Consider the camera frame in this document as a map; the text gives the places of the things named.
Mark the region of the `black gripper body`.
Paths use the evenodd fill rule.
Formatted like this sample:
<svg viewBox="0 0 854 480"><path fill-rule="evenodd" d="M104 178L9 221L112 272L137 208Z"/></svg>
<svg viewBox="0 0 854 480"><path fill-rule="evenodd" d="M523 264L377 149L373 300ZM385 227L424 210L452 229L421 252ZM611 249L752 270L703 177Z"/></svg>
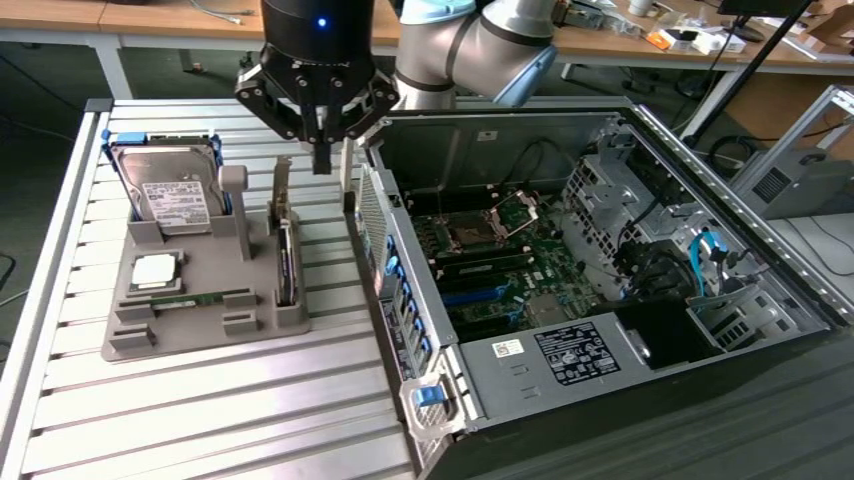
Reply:
<svg viewBox="0 0 854 480"><path fill-rule="evenodd" d="M292 100L345 105L375 74L371 1L264 1L261 69Z"/></svg>

